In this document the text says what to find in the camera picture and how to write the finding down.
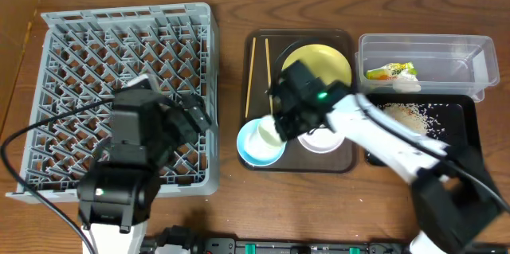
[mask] wooden table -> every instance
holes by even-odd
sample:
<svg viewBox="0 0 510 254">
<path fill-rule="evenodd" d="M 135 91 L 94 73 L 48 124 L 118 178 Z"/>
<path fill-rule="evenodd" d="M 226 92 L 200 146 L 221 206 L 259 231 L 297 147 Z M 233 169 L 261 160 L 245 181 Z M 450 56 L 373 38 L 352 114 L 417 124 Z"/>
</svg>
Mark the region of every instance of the wooden table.
<svg viewBox="0 0 510 254">
<path fill-rule="evenodd" d="M 46 24 L 41 12 L 207 2 L 220 26 L 221 181 L 209 197 L 158 199 L 148 234 L 172 225 L 282 240 L 396 239 L 418 233 L 407 186 L 391 170 L 359 162 L 349 174 L 276 174 L 246 170 L 237 160 L 244 42 L 255 29 L 341 28 L 354 41 L 364 33 L 450 33 L 490 36 L 501 82 L 477 104 L 484 157 L 510 200 L 510 0 L 41 0 L 2 137 L 26 126 Z M 19 168 L 25 137 L 9 149 Z M 15 189 L 2 169 L 0 193 Z M 80 241 L 41 205 L 0 198 L 0 252 L 80 252 Z M 77 203 L 59 204 L 71 217 Z M 478 240 L 510 243 L 503 215 Z"/>
</svg>

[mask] dish rack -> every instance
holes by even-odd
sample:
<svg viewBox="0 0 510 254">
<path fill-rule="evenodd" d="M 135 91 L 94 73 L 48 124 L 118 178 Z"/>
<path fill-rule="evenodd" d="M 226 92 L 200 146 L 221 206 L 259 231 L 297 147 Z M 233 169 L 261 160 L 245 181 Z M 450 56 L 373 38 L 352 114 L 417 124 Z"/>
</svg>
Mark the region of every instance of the dish rack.
<svg viewBox="0 0 510 254">
<path fill-rule="evenodd" d="M 41 15 L 49 27 L 30 124 L 113 97 L 129 80 L 156 76 L 164 95 L 200 95 L 212 120 L 196 144 L 162 168 L 158 197 L 209 195 L 219 183 L 218 26 L 205 3 L 80 10 Z M 77 201 L 92 153 L 111 135 L 112 105 L 60 119 L 27 134 L 20 175 L 50 201 Z M 18 184 L 12 197 L 37 200 Z"/>
</svg>

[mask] chopstick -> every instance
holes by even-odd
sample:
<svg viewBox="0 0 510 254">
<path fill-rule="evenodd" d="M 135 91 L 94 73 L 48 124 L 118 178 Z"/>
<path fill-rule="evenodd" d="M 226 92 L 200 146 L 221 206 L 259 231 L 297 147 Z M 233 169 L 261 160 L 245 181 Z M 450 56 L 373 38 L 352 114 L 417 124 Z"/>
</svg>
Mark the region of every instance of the chopstick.
<svg viewBox="0 0 510 254">
<path fill-rule="evenodd" d="M 269 60 L 269 39 L 265 38 L 265 61 L 268 66 L 268 88 L 271 88 L 271 61 Z M 273 114 L 273 96 L 269 95 L 269 108 Z"/>
<path fill-rule="evenodd" d="M 253 75 L 253 59 L 255 58 L 255 42 L 257 39 L 253 38 L 252 43 L 252 56 L 249 61 L 249 78 L 248 78 L 248 93 L 246 94 L 246 112 L 245 112 L 245 118 L 248 118 L 248 108 L 249 108 L 249 93 L 252 89 L 252 75 Z"/>
</svg>

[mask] transparent container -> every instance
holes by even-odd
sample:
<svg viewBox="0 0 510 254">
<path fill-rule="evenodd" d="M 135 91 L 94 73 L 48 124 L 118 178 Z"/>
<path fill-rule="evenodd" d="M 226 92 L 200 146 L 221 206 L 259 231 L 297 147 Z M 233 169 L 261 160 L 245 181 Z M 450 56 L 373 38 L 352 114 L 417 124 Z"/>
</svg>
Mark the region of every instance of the transparent container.
<svg viewBox="0 0 510 254">
<path fill-rule="evenodd" d="M 485 88 L 500 82 L 494 43 L 486 36 L 364 34 L 357 55 L 363 92 L 395 92 L 392 81 L 365 77 L 368 70 L 389 63 L 413 62 L 420 93 L 468 95 L 479 102 Z"/>
</svg>

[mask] green light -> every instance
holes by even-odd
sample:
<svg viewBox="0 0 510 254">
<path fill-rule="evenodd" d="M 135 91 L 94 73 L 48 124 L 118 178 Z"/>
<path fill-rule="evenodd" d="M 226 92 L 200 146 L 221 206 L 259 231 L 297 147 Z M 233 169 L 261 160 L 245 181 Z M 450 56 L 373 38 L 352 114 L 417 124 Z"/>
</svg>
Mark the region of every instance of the green light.
<svg viewBox="0 0 510 254">
<path fill-rule="evenodd" d="M 321 92 L 321 93 L 319 93 L 319 95 L 317 95 L 317 98 L 319 98 L 321 100 L 321 99 L 324 99 L 327 96 L 328 96 L 328 94 L 326 92 Z"/>
</svg>

